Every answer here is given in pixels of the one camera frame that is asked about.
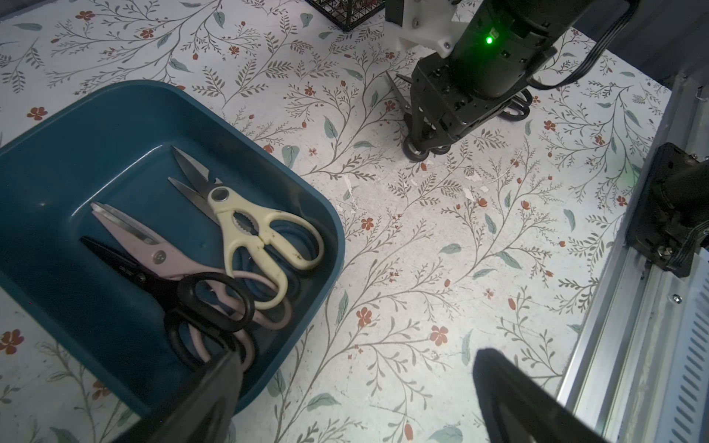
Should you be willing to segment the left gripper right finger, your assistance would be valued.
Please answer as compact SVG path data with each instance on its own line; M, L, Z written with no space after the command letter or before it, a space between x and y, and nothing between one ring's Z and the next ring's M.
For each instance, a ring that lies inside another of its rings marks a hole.
M492 442L604 440L495 349L481 349L476 353L473 380Z

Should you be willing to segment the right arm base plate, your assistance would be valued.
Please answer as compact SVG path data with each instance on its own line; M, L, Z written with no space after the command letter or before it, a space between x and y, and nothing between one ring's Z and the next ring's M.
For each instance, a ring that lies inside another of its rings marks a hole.
M662 271L683 278L707 237L708 162L665 143L650 164L626 241Z

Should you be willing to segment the large black scissors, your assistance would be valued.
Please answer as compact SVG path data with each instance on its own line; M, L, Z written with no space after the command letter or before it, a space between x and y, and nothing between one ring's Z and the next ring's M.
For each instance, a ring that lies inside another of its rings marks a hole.
M149 293L159 303L164 310L164 328L169 343L178 358L191 370L199 369L203 363L184 345L179 333L180 325L183 323L206 334L223 349L231 351L238 349L234 334L249 325L256 313L255 302L247 293L244 284L228 275L212 271L193 273L177 281L168 280L150 271L134 258L88 236L83 236L81 243L114 271ZM196 291L200 282L220 282L232 288L243 302L245 313L242 317L231 319L201 301Z

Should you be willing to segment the pink kitchen scissors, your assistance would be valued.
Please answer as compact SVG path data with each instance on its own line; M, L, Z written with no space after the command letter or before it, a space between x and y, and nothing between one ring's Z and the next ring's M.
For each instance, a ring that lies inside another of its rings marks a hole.
M223 269L212 268L188 258L162 236L159 236L146 225L121 212L121 210L103 203L92 203L90 206L92 206L93 215L109 233L116 238L121 247L123 247L132 258L137 260L137 262L140 262L140 264L144 265L159 277L178 281L185 276L200 272L219 272L225 274ZM257 282L261 286L269 288L271 293L276 290L276 285L273 282L254 272L235 271L234 277ZM234 311L234 313L229 314L229 317L232 319L237 318L236 314L244 313L242 302L237 300L235 296L229 295L224 284L214 281L207 282L207 284L212 288L218 300L218 302L207 302L209 305L222 314L229 312L223 309L223 306L228 306ZM258 313L258 311L255 313L253 320L267 330L282 330L287 326L292 317L292 307L287 298L282 301L282 305L284 306L284 316L281 320L277 322L272 321L264 314ZM212 356L205 346L202 333L191 325L188 326L188 330L192 345L199 355L199 359L207 363ZM249 338L247 332L243 330L236 332L234 337L236 337L239 343L244 347L245 354L242 357L241 368L246 371L255 360L255 345Z

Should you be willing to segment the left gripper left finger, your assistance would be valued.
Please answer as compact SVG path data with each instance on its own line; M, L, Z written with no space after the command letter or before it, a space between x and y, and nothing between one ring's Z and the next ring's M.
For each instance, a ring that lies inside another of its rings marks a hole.
M243 372L238 351L223 351L180 391L129 428L118 442L223 442L236 411Z

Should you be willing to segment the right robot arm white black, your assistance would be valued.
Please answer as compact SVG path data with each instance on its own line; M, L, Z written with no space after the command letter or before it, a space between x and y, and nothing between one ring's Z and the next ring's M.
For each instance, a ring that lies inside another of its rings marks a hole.
M385 28L402 50L432 51L417 61L405 102L404 155L423 162L494 117L528 117L535 79L555 42L591 7L588 1L485 1L472 20L454 20L455 1L390 1Z

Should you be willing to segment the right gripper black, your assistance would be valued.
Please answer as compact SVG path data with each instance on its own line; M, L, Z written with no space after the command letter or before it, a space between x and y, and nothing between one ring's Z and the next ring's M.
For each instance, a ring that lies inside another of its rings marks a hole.
M423 162L428 155L444 155L452 144L499 117L511 98L524 90L513 88L496 99L481 98L455 85L450 63L437 54L420 59L410 81L409 110L404 114L408 134L404 155Z

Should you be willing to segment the teal plastic storage box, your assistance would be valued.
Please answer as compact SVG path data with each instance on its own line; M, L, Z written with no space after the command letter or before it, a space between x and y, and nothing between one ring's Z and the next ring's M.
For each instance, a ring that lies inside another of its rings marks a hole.
M192 260L223 266L219 226L174 186L181 149L248 200L311 222L324 260L299 275L294 309L278 332L249 327L257 356L238 408L284 394L282 364L332 291L345 238L330 201L178 88L128 81L50 116L1 151L1 284L68 352L137 413L175 394L191 372L171 349L164 313L81 243L116 240L92 214L111 205Z

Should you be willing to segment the cream kitchen scissors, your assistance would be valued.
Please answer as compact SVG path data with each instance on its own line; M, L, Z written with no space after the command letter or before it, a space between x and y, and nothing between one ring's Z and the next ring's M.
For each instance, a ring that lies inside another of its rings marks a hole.
M265 274L276 285L276 295L269 301L257 301L257 310L268 310L282 303L288 290L288 278L274 258L266 251L272 247L293 268L310 271L321 263L324 257L324 240L313 224L291 213L260 206L229 188L219 179L210 179L210 170L196 159L173 146L171 152L178 166L186 176L189 185L170 177L168 181L220 226L223 238L223 262L228 276L234 277L234 253L243 248ZM299 250L271 228L274 222L293 223L306 229L315 239L317 256L305 258Z

